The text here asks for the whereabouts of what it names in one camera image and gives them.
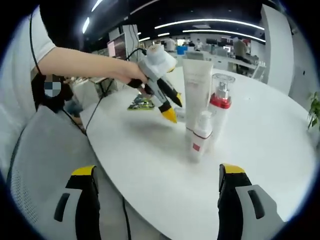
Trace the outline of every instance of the blue bin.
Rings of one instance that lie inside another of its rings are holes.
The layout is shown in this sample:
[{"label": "blue bin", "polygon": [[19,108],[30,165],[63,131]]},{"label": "blue bin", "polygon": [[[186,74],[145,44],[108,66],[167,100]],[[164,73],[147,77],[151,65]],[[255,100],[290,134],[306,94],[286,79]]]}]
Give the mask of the blue bin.
[{"label": "blue bin", "polygon": [[185,47],[185,46],[177,46],[176,47],[176,53],[178,55],[184,55],[185,54],[185,51],[187,50],[188,48]]}]

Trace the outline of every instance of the clear spray pump cap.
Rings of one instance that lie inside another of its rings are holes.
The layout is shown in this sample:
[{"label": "clear spray pump cap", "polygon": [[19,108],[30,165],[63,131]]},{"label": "clear spray pump cap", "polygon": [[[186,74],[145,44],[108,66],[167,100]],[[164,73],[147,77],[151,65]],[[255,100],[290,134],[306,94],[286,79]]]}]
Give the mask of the clear spray pump cap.
[{"label": "clear spray pump cap", "polygon": [[231,87],[235,82],[233,76],[216,73],[212,75],[212,86],[215,86],[212,93],[215,93],[215,96],[220,99],[228,99],[231,96]]}]

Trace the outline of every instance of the chair backrest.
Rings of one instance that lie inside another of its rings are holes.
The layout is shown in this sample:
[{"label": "chair backrest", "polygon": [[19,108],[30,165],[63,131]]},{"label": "chair backrest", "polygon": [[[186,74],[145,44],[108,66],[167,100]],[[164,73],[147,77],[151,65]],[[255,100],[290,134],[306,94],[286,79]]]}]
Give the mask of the chair backrest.
[{"label": "chair backrest", "polygon": [[223,49],[222,47],[218,47],[215,49],[216,55],[221,57],[228,57],[227,50]]},{"label": "chair backrest", "polygon": [[256,66],[251,78],[261,81],[261,79],[264,76],[265,70],[266,70],[266,65],[259,64],[258,66]]},{"label": "chair backrest", "polygon": [[200,51],[186,51],[185,54],[188,59],[205,60],[203,52]]},{"label": "chair backrest", "polygon": [[39,219],[48,214],[42,210],[52,194],[66,186],[75,169],[96,163],[88,138],[70,121],[40,106],[12,156],[8,177],[12,198],[39,231]]}]

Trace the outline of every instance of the red label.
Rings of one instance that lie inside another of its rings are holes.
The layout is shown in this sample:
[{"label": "red label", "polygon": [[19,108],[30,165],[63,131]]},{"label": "red label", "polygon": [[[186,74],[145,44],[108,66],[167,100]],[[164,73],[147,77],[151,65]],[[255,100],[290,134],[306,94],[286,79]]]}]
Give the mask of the red label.
[{"label": "red label", "polygon": [[200,146],[198,146],[197,144],[194,143],[192,147],[193,147],[194,150],[199,152]]}]

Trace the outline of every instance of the red and white spray bottle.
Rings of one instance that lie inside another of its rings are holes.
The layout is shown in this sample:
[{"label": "red and white spray bottle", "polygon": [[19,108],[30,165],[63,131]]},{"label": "red and white spray bottle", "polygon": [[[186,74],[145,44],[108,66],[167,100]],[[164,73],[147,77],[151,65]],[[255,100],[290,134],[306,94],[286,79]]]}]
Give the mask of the red and white spray bottle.
[{"label": "red and white spray bottle", "polygon": [[222,132],[229,108],[231,107],[231,85],[235,82],[233,76],[216,73],[212,76],[212,85],[215,86],[211,95],[208,111],[212,113],[212,139],[215,143]]}]

